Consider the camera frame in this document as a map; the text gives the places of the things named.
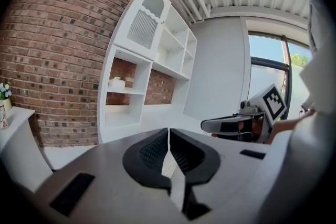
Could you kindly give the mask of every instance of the tree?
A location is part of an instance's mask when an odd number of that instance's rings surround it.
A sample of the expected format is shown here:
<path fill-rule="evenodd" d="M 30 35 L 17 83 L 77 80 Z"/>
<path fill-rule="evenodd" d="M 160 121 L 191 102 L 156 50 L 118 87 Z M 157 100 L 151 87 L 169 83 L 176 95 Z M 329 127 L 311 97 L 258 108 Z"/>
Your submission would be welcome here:
<path fill-rule="evenodd" d="M 300 54 L 294 54 L 294 55 L 291 54 L 290 60 L 292 62 L 292 65 L 300 67 L 305 67 L 309 62 L 309 58 L 306 55 L 300 55 Z"/>

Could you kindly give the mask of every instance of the white cabinet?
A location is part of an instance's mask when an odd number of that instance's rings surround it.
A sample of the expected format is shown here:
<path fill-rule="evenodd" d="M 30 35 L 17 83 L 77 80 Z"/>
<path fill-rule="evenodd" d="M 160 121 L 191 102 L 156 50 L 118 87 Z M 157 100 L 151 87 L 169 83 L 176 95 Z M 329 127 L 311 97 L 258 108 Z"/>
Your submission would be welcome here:
<path fill-rule="evenodd" d="M 152 69 L 176 78 L 172 103 L 183 113 L 192 75 L 197 40 L 168 0 L 132 0 L 122 14 L 105 56 L 98 93 L 98 132 L 116 135 L 140 124 Z M 131 88 L 108 85 L 113 60 L 136 64 Z M 106 105 L 107 94 L 130 95 L 129 105 Z"/>
<path fill-rule="evenodd" d="M 132 0 L 112 35 L 112 43 L 154 60 L 169 0 Z"/>

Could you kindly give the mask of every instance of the potted plant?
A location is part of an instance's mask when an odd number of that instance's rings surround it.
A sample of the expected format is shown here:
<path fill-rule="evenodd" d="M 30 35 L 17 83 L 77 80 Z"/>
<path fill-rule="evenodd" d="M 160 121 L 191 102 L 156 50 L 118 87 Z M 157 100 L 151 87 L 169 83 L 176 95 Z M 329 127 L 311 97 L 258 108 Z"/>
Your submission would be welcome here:
<path fill-rule="evenodd" d="M 11 100 L 9 97 L 12 95 L 9 83 L 3 84 L 0 83 L 0 100 L 4 104 L 5 111 L 9 111 L 12 108 Z"/>

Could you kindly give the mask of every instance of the window frame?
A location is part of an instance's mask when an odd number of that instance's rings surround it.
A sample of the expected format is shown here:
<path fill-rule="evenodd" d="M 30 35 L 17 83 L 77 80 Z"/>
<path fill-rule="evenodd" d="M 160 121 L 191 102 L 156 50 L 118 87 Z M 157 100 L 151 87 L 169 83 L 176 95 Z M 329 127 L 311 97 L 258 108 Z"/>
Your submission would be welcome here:
<path fill-rule="evenodd" d="M 266 37 L 266 38 L 272 38 L 272 39 L 278 39 L 282 43 L 282 49 L 284 52 L 284 57 L 285 57 L 285 63 L 283 62 L 278 62 L 274 60 L 269 60 L 265 58 L 259 58 L 259 57 L 252 57 L 251 56 L 251 68 L 252 65 L 256 66 L 263 66 L 263 67 L 268 67 L 268 68 L 273 68 L 273 69 L 278 69 L 281 71 L 285 72 L 285 80 L 284 82 L 286 83 L 285 87 L 285 99 L 284 102 L 286 104 L 286 111 L 285 113 L 281 116 L 282 120 L 286 120 L 288 117 L 289 113 L 289 108 L 290 108 L 290 101 L 292 97 L 292 66 L 291 66 L 291 60 L 290 60 L 290 52 L 288 48 L 288 42 L 308 48 L 309 46 L 306 44 L 303 44 L 301 42 L 295 41 L 293 39 L 287 39 L 285 35 L 279 36 L 279 35 L 274 35 L 274 34 L 269 34 L 269 33 L 263 33 L 263 32 L 257 32 L 257 31 L 248 31 L 248 36 L 258 36 L 258 37 Z"/>

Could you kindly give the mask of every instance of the small white box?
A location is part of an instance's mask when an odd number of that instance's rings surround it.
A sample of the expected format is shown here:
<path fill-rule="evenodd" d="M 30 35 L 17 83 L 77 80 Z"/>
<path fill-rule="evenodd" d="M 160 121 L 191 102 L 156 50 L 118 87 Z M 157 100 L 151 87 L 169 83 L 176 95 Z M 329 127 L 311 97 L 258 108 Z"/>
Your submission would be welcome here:
<path fill-rule="evenodd" d="M 109 80 L 109 86 L 112 88 L 124 89 L 125 88 L 125 81 L 121 80 L 119 77 L 115 77 L 114 79 Z"/>

